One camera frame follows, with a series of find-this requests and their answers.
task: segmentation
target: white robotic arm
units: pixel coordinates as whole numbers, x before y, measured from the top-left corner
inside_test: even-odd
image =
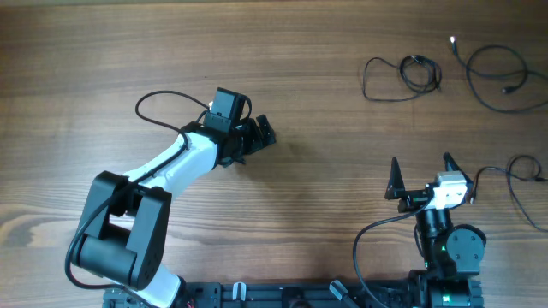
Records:
[[[249,114],[241,119],[245,102]],[[98,175],[68,249],[67,277],[77,287],[116,287],[80,283],[70,272],[70,262],[122,285],[143,303],[158,308],[187,307],[186,282],[161,264],[170,205],[217,165],[245,163],[244,155],[276,142],[266,117],[261,115],[255,122],[250,114],[248,97],[219,88],[204,123],[191,122],[181,129],[186,145],[179,134],[172,146],[142,167],[124,175],[107,171]],[[131,230],[109,221],[111,215],[124,214],[134,216]]]

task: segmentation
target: wooden table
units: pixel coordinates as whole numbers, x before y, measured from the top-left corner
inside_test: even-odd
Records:
[[[266,114],[277,133],[277,144],[247,166],[213,170],[172,205],[164,262],[175,273],[187,281],[355,281],[356,233],[397,215],[396,202],[383,198],[393,156],[411,189],[443,170],[445,151],[470,175],[522,152],[548,163],[546,110],[502,115],[481,106],[448,40],[459,38],[463,56],[507,44],[547,71],[547,9],[545,2],[479,1],[1,9],[0,306],[100,306],[101,292],[65,278],[65,252],[92,179],[137,168],[175,139],[134,114],[136,100],[159,89],[206,102],[218,86],[245,93],[253,115]],[[439,63],[442,91],[406,103],[366,101],[365,62],[409,54]],[[483,63],[518,68],[507,54]],[[372,95],[409,94],[394,69],[377,64],[370,76]],[[499,94],[503,86],[481,89],[494,104],[548,97],[535,79],[510,98]],[[170,96],[143,106],[179,126],[199,112]],[[548,226],[546,185],[516,183],[515,190]],[[453,222],[488,236],[479,277],[486,306],[546,305],[548,239],[516,209],[503,176],[486,175],[477,204],[453,212]],[[409,219],[365,236],[364,276],[399,278],[424,267],[413,225]]]

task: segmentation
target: white arm segment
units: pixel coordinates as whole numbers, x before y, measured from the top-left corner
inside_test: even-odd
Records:
[[[154,177],[142,181],[140,183],[142,186],[162,187],[166,192],[171,193],[173,201],[182,194],[188,185],[213,169],[217,159],[217,145],[197,133],[187,133],[187,138],[188,150],[160,169]],[[124,175],[129,176],[130,181],[137,179],[179,151],[183,144],[183,138],[179,135],[176,142],[167,150],[144,166],[128,171]],[[160,264],[151,283],[143,290],[134,290],[133,292],[149,304],[159,308],[168,308],[173,304],[180,286],[179,277],[171,274],[163,264]]]
[[[187,133],[187,138],[188,150],[160,169],[153,177],[142,181],[140,183],[142,186],[162,187],[166,192],[171,193],[171,201],[174,201],[190,183],[213,169],[217,159],[217,145],[197,133]],[[130,181],[137,179],[174,155],[181,149],[183,143],[183,138],[179,135],[176,142],[160,155],[144,166],[128,171],[124,175],[128,176]]]

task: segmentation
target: wood grain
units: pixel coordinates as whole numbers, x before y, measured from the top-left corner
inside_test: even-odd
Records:
[[[354,280],[356,233],[396,214],[383,199],[393,156],[410,188],[432,180],[445,151],[469,174],[521,152],[548,163],[546,110],[500,115],[482,107],[448,44],[456,35],[463,56],[510,45],[531,68],[548,71],[547,9],[482,1],[0,9],[0,306],[99,307],[101,292],[64,277],[64,254],[93,177],[134,169],[175,138],[133,112],[140,96],[159,89],[206,102],[218,86],[245,93],[278,139],[247,166],[200,178],[172,205],[163,261],[175,273],[187,281]],[[367,102],[365,62],[408,54],[440,64],[443,90],[408,103]],[[494,70],[514,65],[502,54],[484,60]],[[372,68],[368,86],[372,95],[408,94],[382,66]],[[488,96],[510,105],[547,97],[534,79],[511,98]],[[162,97],[143,112],[182,125],[200,109]],[[546,186],[515,190],[548,226]],[[453,221],[489,238],[479,277],[486,306],[545,306],[548,239],[526,224],[502,177],[482,179],[478,203]],[[413,225],[394,223],[363,239],[366,277],[403,277],[423,266]]]

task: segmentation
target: wire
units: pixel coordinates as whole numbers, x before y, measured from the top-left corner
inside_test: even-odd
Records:
[[[535,169],[537,170],[536,172],[534,172],[534,174],[530,177],[521,177],[519,175],[516,175],[515,173],[512,172],[512,169],[514,168],[514,165],[515,163],[517,163],[519,160],[521,159],[528,159],[528,160],[531,160],[532,162],[534,162],[535,164]],[[529,221],[529,223],[531,224],[531,226],[533,226],[534,228],[536,228],[538,231],[541,231],[541,232],[548,232],[548,229],[546,228],[542,228],[542,227],[539,227],[532,219],[531,217],[528,215],[528,213],[525,211],[525,208],[523,207],[523,205],[521,204],[520,200],[517,198],[517,195],[515,194],[514,192],[514,188],[512,187],[512,178],[514,179],[517,179],[517,180],[520,180],[520,181],[529,181],[529,182],[544,182],[544,181],[548,181],[548,179],[544,178],[544,177],[541,177],[540,174],[542,173],[542,165],[540,164],[540,161],[533,157],[533,156],[530,156],[530,155],[517,155],[515,157],[512,157],[509,162],[508,162],[508,165],[506,167],[506,169],[503,169],[503,168],[499,168],[499,167],[492,167],[492,166],[486,166],[486,167],[483,167],[482,169],[480,169],[477,173],[476,173],[476,176],[474,178],[474,187],[472,188],[472,192],[471,192],[471,198],[470,198],[470,203],[473,204],[476,200],[476,196],[477,196],[477,192],[478,192],[478,185],[480,183],[480,175],[486,171],[486,170],[495,170],[495,171],[498,171],[498,172],[503,172],[506,174],[506,182],[508,184],[508,189],[509,189],[509,192],[510,192],[510,196],[512,197],[512,199],[515,201],[515,203],[518,205],[519,209],[521,210],[521,213],[523,213],[524,217]]]
[[[371,292],[369,287],[367,287],[366,281],[363,279],[363,276],[361,275],[360,266],[358,265],[358,242],[360,241],[361,236],[365,232],[367,232],[368,230],[370,230],[372,228],[375,228],[377,226],[389,223],[389,222],[397,222],[397,221],[401,221],[402,219],[406,219],[406,218],[410,218],[412,216],[415,216],[415,215],[421,213],[427,206],[428,206],[428,203],[424,204],[423,206],[421,206],[418,210],[416,210],[414,212],[410,212],[410,213],[407,213],[407,214],[404,214],[404,215],[401,215],[401,216],[396,216],[396,217],[384,219],[382,221],[374,222],[374,223],[370,224],[369,226],[363,228],[358,233],[358,235],[356,235],[356,238],[354,240],[354,245],[352,247],[352,259],[354,260],[354,269],[356,271],[356,275],[358,276],[358,279],[360,280],[361,286],[363,286],[363,289],[366,291],[366,293],[369,295],[369,297],[371,297],[375,302],[377,302],[377,304],[379,304],[383,308],[388,308],[388,307],[385,304],[381,303],[375,297],[375,295],[373,295],[373,293]]]
[[[158,166],[154,167],[153,169],[149,170],[148,172],[146,172],[144,175],[142,175],[141,177],[139,177],[138,179],[130,182],[129,184],[127,184],[124,188],[122,188],[119,192],[115,192],[112,196],[108,197],[88,218],[87,220],[82,224],[82,226],[78,229],[78,231],[76,232],[76,235],[74,236],[74,238],[72,239],[72,241],[70,242],[70,245],[68,246],[68,250],[67,250],[67,256],[65,257],[65,275],[67,276],[67,278],[77,287],[80,287],[80,288],[83,288],[83,289],[88,289],[88,290],[99,290],[99,289],[106,289],[106,288],[119,288],[121,290],[127,290],[123,285],[119,285],[119,284],[115,284],[115,283],[111,283],[111,284],[102,284],[102,285],[88,285],[88,284],[85,284],[85,283],[82,283],[80,281],[78,281],[74,275],[72,274],[72,270],[70,269],[70,259],[72,258],[73,254],[74,254],[74,249],[76,248],[76,245],[78,244],[78,242],[80,241],[80,239],[84,236],[84,233],[86,232],[86,229],[89,227],[89,225],[93,222],[93,220],[99,215],[99,213],[101,213],[104,209],[106,209],[109,205],[111,204],[114,204],[117,200],[119,200],[122,196],[124,196],[125,194],[127,194],[128,192],[130,192],[131,190],[135,189],[140,182],[142,182],[143,180],[153,176],[156,172],[158,172],[160,169],[162,169],[163,167],[165,167],[166,165],[168,165],[169,163],[171,163],[174,159],[176,159],[177,157],[179,157],[185,150],[188,150],[188,139],[187,139],[187,136],[186,134],[180,129],[180,128],[177,128],[177,127],[174,127],[174,126],[171,126],[170,124],[167,124],[167,123],[164,123],[164,122],[161,122],[161,121],[156,121],[156,120],[153,120],[151,118],[148,118],[148,117],[145,117],[143,116],[140,112],[139,112],[139,106],[140,104],[147,98],[153,96],[153,95],[157,95],[157,94],[175,94],[175,95],[179,95],[179,96],[182,96],[184,98],[188,98],[192,101],[194,101],[195,103],[201,105],[202,107],[208,109],[208,106],[201,103],[199,100],[197,100],[196,98],[192,98],[190,96],[188,96],[187,94],[184,94],[184,93],[180,93],[180,92],[175,92],[175,91],[155,91],[155,92],[151,92],[151,93],[148,93],[146,94],[144,97],[142,97],[141,99],[139,99],[139,101],[137,102],[137,104],[135,105],[135,113],[137,114],[138,117],[140,117],[141,119],[145,120],[145,121],[149,121],[150,123],[154,123],[154,124],[157,124],[159,126],[162,126],[162,127],[167,127],[169,129],[173,129],[175,130],[177,133],[179,133],[182,137],[183,137],[183,146],[175,153],[173,154],[171,157],[169,157],[168,159],[166,159],[165,161],[163,161],[162,163],[160,163]]]
[[[367,96],[366,94],[367,68],[369,67],[369,64],[375,60],[381,61],[382,63],[397,69],[405,85],[411,91],[415,92],[415,94],[409,98],[371,98]],[[411,65],[414,65],[414,64],[420,65],[421,67],[426,69],[426,72],[428,73],[428,81],[424,85],[416,84],[413,81],[411,81],[411,79],[409,79],[408,75],[405,72],[407,68],[409,68]],[[435,63],[433,60],[428,59],[425,56],[421,56],[421,55],[406,56],[403,58],[402,62],[400,62],[399,67],[392,63],[387,62],[385,59],[381,57],[376,56],[373,59],[369,60],[363,69],[363,75],[361,79],[361,92],[363,93],[363,96],[366,99],[373,102],[397,103],[397,102],[405,102],[408,100],[416,99],[422,95],[433,92],[436,89],[440,90],[441,82],[442,82],[442,69],[439,67],[437,63]]]
[[[193,98],[185,93],[181,93],[181,92],[177,92],[177,91],[168,91],[168,90],[162,90],[162,91],[155,91],[155,92],[150,92],[148,94],[146,94],[144,97],[140,98],[139,101],[137,101],[137,104],[135,104],[135,113],[137,114],[137,116],[145,121],[148,121],[150,123],[153,123],[153,124],[156,124],[156,125],[159,125],[161,127],[166,127],[166,128],[169,128],[169,129],[172,129],[174,131],[176,131],[177,133],[181,133],[181,129],[178,128],[178,127],[174,127],[173,125],[170,125],[170,124],[167,124],[167,123],[164,123],[164,122],[161,122],[161,121],[156,121],[156,120],[153,120],[149,117],[146,117],[144,115],[142,115],[140,112],[139,112],[139,107],[141,105],[141,103],[143,103],[145,101],[145,99],[153,96],[153,95],[158,95],[158,94],[174,94],[174,95],[178,95],[178,96],[182,96],[184,98],[188,98],[190,100],[192,100],[193,102],[197,103],[198,105],[206,108],[207,110],[209,109],[209,106],[207,106],[206,104],[200,102],[198,99],[196,98]]]
[[[455,55],[456,60],[466,69],[466,79],[468,81],[468,85],[470,86],[470,89],[472,90],[472,93],[479,100],[479,102],[482,105],[484,105],[485,107],[487,107],[488,109],[496,111],[496,112],[506,113],[506,114],[518,114],[518,113],[531,111],[531,110],[540,108],[542,106],[548,105],[548,100],[546,100],[542,103],[534,104],[534,105],[531,105],[531,106],[528,106],[528,107],[508,110],[508,109],[501,109],[501,108],[498,108],[498,107],[494,107],[493,105],[487,103],[476,91],[476,88],[474,87],[474,83],[472,82],[471,73],[474,73],[474,74],[476,74],[476,75],[478,75],[479,77],[482,77],[482,78],[493,79],[493,80],[504,80],[504,79],[508,79],[509,77],[521,75],[521,80],[517,85],[515,85],[515,86],[506,86],[502,89],[502,92],[504,94],[510,94],[510,93],[513,93],[513,92],[519,90],[522,86],[525,85],[529,75],[535,75],[535,76],[538,76],[541,79],[547,80],[547,81],[548,81],[548,75],[545,75],[545,74],[542,74],[542,73],[539,73],[539,72],[536,72],[536,71],[529,70],[529,68],[527,67],[527,63],[525,62],[525,59],[523,58],[523,56],[521,56],[517,51],[509,48],[508,46],[498,45],[498,44],[491,44],[491,45],[481,47],[478,50],[476,50],[468,58],[467,62],[464,62],[461,59],[461,57],[459,56],[459,53],[457,51],[456,38],[455,37],[450,37],[450,42],[451,42],[451,46],[452,46],[452,49],[453,49],[453,54]],[[475,58],[479,54],[481,54],[483,52],[486,52],[487,50],[506,50],[506,51],[509,51],[512,55],[514,55],[519,60],[519,62],[521,64],[521,69],[513,71],[513,72],[502,73],[502,74],[486,74],[486,73],[481,73],[476,69],[473,69],[472,68],[472,63],[474,62]]]
[[[417,245],[417,249],[419,250],[420,256],[424,258],[425,255],[422,252],[422,247],[420,246],[419,225],[418,224],[414,225],[413,235],[414,235],[414,243]]]

